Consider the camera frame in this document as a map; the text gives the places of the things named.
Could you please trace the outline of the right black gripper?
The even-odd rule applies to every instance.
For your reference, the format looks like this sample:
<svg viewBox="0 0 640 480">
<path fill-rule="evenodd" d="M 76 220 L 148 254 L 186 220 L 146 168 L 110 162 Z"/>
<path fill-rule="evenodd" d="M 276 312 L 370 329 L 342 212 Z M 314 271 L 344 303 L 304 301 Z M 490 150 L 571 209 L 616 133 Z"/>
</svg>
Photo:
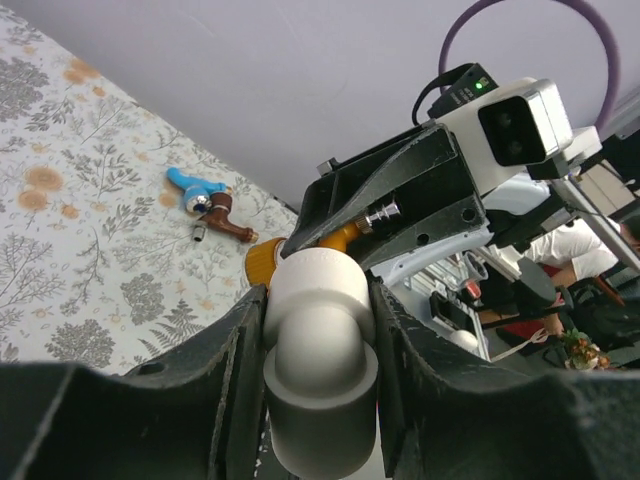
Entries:
<svg viewBox="0 0 640 480">
<path fill-rule="evenodd" d="M 413 127 L 342 163 L 311 183 L 287 258 L 371 205 L 395 198 L 401 215 L 349 245 L 373 273 L 416 273 L 448 256 L 488 244 L 488 221 L 456 137 L 440 123 Z"/>
</svg>

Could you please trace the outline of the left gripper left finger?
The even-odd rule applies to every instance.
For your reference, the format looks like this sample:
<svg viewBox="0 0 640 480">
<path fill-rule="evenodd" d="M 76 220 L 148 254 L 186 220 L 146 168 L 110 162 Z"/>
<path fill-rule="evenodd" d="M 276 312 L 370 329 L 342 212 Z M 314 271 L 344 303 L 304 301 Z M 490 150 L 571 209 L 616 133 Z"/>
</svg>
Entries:
<svg viewBox="0 0 640 480">
<path fill-rule="evenodd" d="M 265 407 L 264 287 L 124 375 L 1 368 L 5 479 L 250 479 Z"/>
</svg>

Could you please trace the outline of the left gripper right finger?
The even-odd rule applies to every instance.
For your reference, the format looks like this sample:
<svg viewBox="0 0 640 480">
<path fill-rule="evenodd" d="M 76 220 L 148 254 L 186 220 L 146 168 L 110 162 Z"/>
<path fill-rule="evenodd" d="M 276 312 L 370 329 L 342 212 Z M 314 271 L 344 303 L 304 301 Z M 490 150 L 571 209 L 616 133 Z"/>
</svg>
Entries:
<svg viewBox="0 0 640 480">
<path fill-rule="evenodd" d="M 503 369 L 369 286 L 381 450 L 394 479 L 635 479 L 639 375 Z"/>
</svg>

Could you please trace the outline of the white pipe elbow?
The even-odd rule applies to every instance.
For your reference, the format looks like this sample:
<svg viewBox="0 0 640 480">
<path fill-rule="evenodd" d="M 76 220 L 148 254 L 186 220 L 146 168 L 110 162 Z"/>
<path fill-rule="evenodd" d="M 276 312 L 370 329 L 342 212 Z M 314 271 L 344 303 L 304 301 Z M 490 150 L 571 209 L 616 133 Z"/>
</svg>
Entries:
<svg viewBox="0 0 640 480">
<path fill-rule="evenodd" d="M 263 367 L 273 451 L 302 479 L 341 479 L 376 440 L 376 323 L 366 276 L 348 255 L 310 248 L 271 279 Z"/>
</svg>

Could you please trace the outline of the orange water faucet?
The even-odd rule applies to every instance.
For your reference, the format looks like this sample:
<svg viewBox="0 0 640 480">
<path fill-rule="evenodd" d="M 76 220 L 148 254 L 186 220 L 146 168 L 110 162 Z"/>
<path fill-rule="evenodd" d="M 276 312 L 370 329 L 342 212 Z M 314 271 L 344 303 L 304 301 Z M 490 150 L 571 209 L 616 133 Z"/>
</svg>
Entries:
<svg viewBox="0 0 640 480">
<path fill-rule="evenodd" d="M 401 215 L 401 208 L 395 198 L 388 202 L 372 205 L 348 223 L 320 240 L 316 246 L 347 252 L 347 247 L 360 236 L 372 235 L 381 225 Z M 283 260 L 281 251 L 286 238 L 279 237 L 251 247 L 245 257 L 245 274 L 250 286 L 270 285 L 271 278 Z"/>
</svg>

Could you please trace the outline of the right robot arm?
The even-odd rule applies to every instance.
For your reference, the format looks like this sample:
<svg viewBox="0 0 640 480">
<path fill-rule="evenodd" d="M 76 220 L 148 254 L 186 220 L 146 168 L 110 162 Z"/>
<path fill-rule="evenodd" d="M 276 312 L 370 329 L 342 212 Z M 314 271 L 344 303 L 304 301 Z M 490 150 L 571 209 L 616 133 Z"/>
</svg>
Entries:
<svg viewBox="0 0 640 480">
<path fill-rule="evenodd" d="M 281 254 L 320 247 L 344 227 L 362 269 L 393 284 L 450 255 L 490 244 L 483 200 L 530 166 L 558 158 L 573 133 L 556 85 L 500 86 L 477 63 L 438 75 L 425 121 L 345 161 L 306 190 Z"/>
</svg>

